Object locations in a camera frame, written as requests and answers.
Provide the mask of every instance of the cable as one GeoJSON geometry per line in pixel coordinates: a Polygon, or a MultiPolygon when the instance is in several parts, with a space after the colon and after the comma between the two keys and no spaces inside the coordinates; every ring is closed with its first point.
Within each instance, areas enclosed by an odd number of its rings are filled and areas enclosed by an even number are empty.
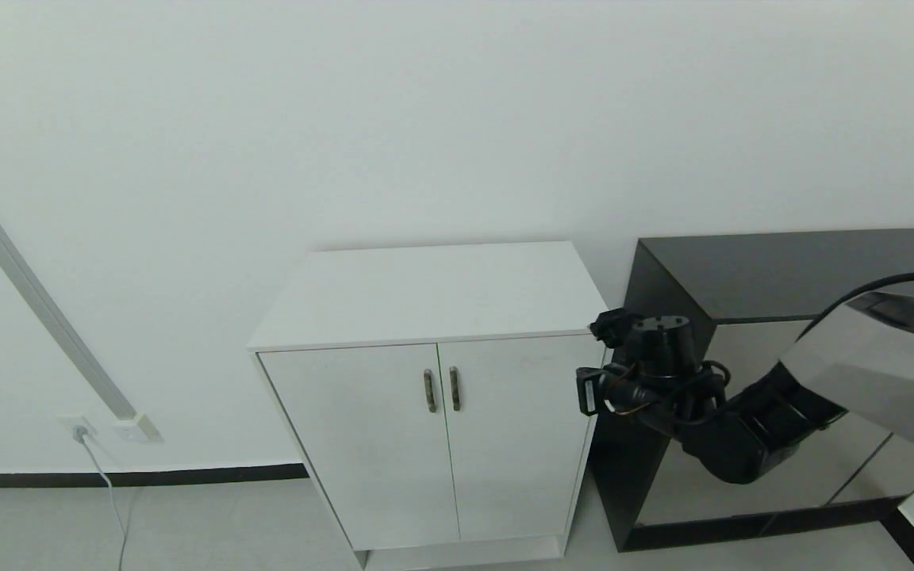
{"type": "Polygon", "coordinates": [[[809,322],[809,325],[806,325],[806,329],[802,330],[802,333],[799,333],[797,339],[802,339],[802,336],[809,332],[810,329],[816,327],[817,323],[824,320],[824,317],[827,317],[828,313],[834,311],[835,308],[841,306],[842,303],[845,303],[852,299],[852,297],[861,296],[863,293],[871,292],[871,290],[886,288],[886,286],[893,286],[895,283],[904,283],[904,282],[914,282],[914,271],[909,272],[909,274],[897,274],[889,275],[886,278],[874,279],[873,282],[866,283],[865,285],[860,285],[858,288],[851,290],[849,293],[845,293],[844,296],[838,297],[838,300],[835,303],[830,304],[823,312],[820,312],[820,315],[817,315],[813,318],[813,321],[809,322]]]}
{"type": "Polygon", "coordinates": [[[115,510],[115,520],[119,523],[119,529],[122,531],[122,546],[119,549],[119,571],[122,571],[122,560],[126,556],[126,541],[129,538],[129,531],[126,528],[126,525],[122,523],[122,517],[119,516],[119,506],[115,503],[115,488],[112,486],[112,480],[108,477],[108,474],[105,474],[105,470],[101,469],[101,464],[98,464],[98,459],[94,456],[94,452],[90,450],[90,446],[86,444],[87,429],[86,427],[73,427],[73,440],[79,442],[83,449],[86,450],[87,455],[90,455],[90,461],[94,463],[95,469],[98,469],[98,473],[101,474],[101,477],[104,478],[105,484],[108,485],[108,496],[112,499],[112,509],[115,510]]]}

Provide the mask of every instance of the wall socket plate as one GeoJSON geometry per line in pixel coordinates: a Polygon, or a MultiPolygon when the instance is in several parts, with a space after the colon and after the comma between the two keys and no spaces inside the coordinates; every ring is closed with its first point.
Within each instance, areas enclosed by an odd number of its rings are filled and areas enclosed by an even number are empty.
{"type": "Polygon", "coordinates": [[[135,418],[130,420],[119,420],[112,425],[115,427],[115,433],[119,438],[126,442],[162,442],[160,433],[157,431],[150,419],[144,414],[139,413],[135,418]]]}
{"type": "Polygon", "coordinates": [[[65,427],[66,434],[69,434],[70,437],[73,435],[74,427],[85,427],[86,433],[90,436],[98,433],[98,431],[94,430],[94,426],[87,422],[86,416],[83,415],[58,415],[55,416],[55,419],[65,427]]]}

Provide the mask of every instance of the baseboard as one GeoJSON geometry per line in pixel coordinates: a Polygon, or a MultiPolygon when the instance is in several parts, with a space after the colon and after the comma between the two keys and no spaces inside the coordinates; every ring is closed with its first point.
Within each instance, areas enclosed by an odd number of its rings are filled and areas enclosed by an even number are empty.
{"type": "MultiPolygon", "coordinates": [[[[228,484],[232,481],[295,480],[309,477],[302,464],[181,469],[173,471],[120,471],[109,473],[116,487],[143,485],[228,484]]],[[[97,473],[0,473],[0,488],[101,488],[97,473]]]]}
{"type": "Polygon", "coordinates": [[[914,564],[914,525],[911,521],[904,517],[901,510],[895,510],[882,519],[881,524],[914,564]]]}

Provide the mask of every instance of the gray tile floor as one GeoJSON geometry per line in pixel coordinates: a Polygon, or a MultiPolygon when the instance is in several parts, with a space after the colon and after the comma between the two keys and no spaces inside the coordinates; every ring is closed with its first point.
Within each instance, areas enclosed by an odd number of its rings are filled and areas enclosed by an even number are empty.
{"type": "MultiPolygon", "coordinates": [[[[356,571],[308,480],[117,489],[132,528],[124,571],[356,571]]],[[[104,489],[0,490],[0,570],[113,570],[119,531],[104,489]]],[[[475,571],[914,567],[873,523],[813,534],[618,554],[591,481],[566,557],[475,571]]]]}

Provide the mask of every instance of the metal handle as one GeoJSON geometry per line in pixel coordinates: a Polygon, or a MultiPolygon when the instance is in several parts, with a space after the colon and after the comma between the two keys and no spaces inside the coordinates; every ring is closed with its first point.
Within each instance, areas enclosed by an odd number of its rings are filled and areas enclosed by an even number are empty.
{"type": "Polygon", "coordinates": [[[428,411],[436,411],[436,398],[432,396],[432,369],[425,369],[421,374],[425,380],[425,402],[428,402],[428,411]]]}
{"type": "Polygon", "coordinates": [[[460,385],[457,383],[457,368],[450,368],[450,395],[454,401],[454,411],[460,411],[460,385]]]}

